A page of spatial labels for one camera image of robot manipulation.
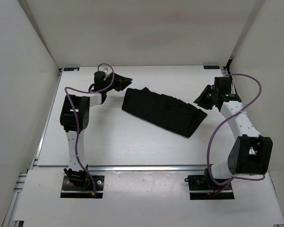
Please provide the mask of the black pleated skirt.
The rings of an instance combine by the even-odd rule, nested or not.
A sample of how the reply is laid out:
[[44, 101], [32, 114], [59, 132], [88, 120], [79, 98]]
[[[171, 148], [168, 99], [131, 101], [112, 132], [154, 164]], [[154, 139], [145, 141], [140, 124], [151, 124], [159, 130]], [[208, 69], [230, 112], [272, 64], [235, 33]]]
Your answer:
[[126, 90], [122, 110], [170, 132], [189, 138], [207, 113], [190, 103], [148, 88]]

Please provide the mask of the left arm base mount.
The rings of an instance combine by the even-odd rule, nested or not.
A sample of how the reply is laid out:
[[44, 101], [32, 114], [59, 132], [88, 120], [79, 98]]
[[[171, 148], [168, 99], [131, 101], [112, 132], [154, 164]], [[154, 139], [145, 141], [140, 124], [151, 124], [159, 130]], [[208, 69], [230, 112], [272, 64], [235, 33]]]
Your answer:
[[61, 187], [61, 198], [102, 199], [105, 176], [93, 175], [95, 185], [83, 170], [72, 171], [64, 168], [64, 177]]

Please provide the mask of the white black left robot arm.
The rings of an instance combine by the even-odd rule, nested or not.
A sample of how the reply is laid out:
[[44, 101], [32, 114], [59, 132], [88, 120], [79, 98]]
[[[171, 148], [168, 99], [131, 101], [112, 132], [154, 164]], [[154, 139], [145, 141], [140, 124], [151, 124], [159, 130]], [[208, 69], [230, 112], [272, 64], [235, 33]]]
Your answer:
[[87, 163], [84, 154], [84, 132], [89, 124], [89, 110], [91, 107], [101, 105], [107, 98], [107, 92], [123, 91], [132, 83], [131, 78], [120, 76], [116, 73], [96, 71], [94, 83], [89, 86], [85, 96], [70, 95], [65, 88], [65, 99], [60, 115], [60, 124], [63, 127], [69, 146], [69, 165], [66, 173], [84, 172]]

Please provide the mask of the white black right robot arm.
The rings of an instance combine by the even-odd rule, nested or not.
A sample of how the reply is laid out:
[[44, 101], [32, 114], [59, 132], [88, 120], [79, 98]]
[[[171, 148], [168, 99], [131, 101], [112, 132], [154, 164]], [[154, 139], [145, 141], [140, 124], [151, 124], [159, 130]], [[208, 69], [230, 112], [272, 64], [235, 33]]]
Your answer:
[[[194, 101], [199, 107], [211, 110], [216, 107], [225, 118], [213, 131], [206, 153], [207, 171], [203, 183], [208, 189], [214, 189], [222, 179], [231, 181], [234, 178], [248, 180], [250, 175], [264, 176], [268, 171], [273, 148], [270, 137], [264, 137], [251, 123], [247, 108], [260, 96], [262, 86], [257, 79], [258, 93], [248, 104], [243, 105], [238, 94], [231, 91], [231, 77], [215, 77], [214, 84], [205, 87]], [[211, 164], [210, 150], [218, 130], [228, 124], [235, 138], [234, 145], [223, 162]]]

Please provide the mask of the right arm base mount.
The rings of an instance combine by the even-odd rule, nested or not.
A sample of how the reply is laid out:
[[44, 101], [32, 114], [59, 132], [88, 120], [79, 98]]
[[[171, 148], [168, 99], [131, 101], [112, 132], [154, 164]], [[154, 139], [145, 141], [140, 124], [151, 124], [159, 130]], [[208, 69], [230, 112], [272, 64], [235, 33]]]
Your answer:
[[198, 175], [188, 175], [184, 179], [188, 183], [190, 200], [233, 200], [232, 185], [217, 185], [210, 177], [208, 169]]

